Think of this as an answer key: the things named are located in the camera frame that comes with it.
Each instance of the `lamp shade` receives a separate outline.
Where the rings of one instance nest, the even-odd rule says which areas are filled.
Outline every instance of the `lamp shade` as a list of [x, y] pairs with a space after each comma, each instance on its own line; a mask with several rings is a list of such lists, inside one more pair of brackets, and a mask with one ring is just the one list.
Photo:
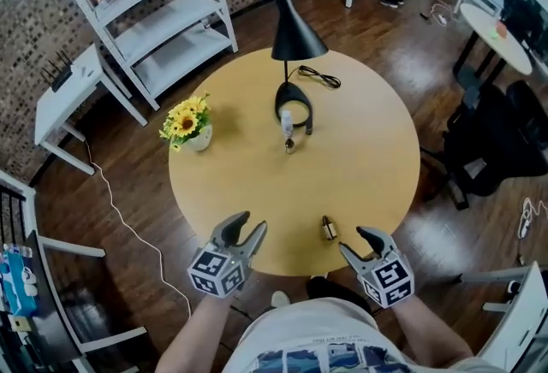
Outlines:
[[275, 0], [280, 20], [272, 47], [272, 59], [285, 62], [307, 60], [327, 52], [322, 39], [302, 20], [291, 0]]

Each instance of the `shelving unit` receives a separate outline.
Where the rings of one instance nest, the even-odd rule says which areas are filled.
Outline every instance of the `shelving unit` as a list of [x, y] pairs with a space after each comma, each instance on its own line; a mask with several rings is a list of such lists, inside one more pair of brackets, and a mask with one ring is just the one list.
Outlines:
[[[108, 0], [96, 7], [91, 0], [76, 0], [122, 70], [158, 110], [159, 94], [218, 52], [238, 47], [226, 0], [173, 0], [113, 37], [108, 25], [141, 1]], [[224, 23], [228, 37], [202, 25], [200, 20], [212, 14]]]

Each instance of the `round white table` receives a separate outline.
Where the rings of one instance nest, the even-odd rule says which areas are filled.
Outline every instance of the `round white table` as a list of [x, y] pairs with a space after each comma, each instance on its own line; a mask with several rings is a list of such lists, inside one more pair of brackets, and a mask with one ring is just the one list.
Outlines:
[[479, 78], [483, 74], [496, 54], [500, 56], [500, 61], [487, 77], [487, 80], [485, 81], [486, 84], [491, 84], [498, 77], [504, 69], [504, 66], [506, 66], [506, 63], [512, 66], [520, 74], [530, 75], [533, 72], [533, 66], [531, 65], [527, 53], [511, 32], [508, 31], [506, 38], [497, 34], [497, 19], [495, 17], [487, 14], [483, 9], [470, 5], [469, 3], [462, 4], [461, 13], [464, 20], [474, 31], [464, 47], [461, 56], [453, 67], [455, 76], [461, 71], [462, 65], [468, 58], [476, 41], [478, 41], [478, 37], [481, 37], [491, 47], [491, 50], [476, 70], [476, 78]]

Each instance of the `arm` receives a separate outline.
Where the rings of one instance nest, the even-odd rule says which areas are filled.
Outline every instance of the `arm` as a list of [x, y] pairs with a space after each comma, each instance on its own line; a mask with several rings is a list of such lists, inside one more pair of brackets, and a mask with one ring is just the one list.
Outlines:
[[205, 296], [160, 358], [156, 373], [209, 373], [231, 303], [232, 295]]
[[449, 367], [474, 356], [468, 344], [414, 295], [392, 309], [419, 364]]

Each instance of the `lamp base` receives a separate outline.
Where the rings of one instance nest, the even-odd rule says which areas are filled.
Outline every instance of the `lamp base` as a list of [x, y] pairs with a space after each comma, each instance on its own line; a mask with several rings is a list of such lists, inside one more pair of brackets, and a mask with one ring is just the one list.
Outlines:
[[280, 109], [288, 102], [296, 101], [303, 104], [308, 109], [308, 118], [303, 122], [293, 124], [293, 128], [306, 127], [306, 133], [308, 135], [312, 134], [313, 128], [313, 110], [312, 104], [307, 98], [307, 95], [295, 84], [292, 82], [284, 82], [279, 86], [276, 92], [276, 101], [274, 109], [276, 111], [276, 116], [279, 121], [281, 121]]

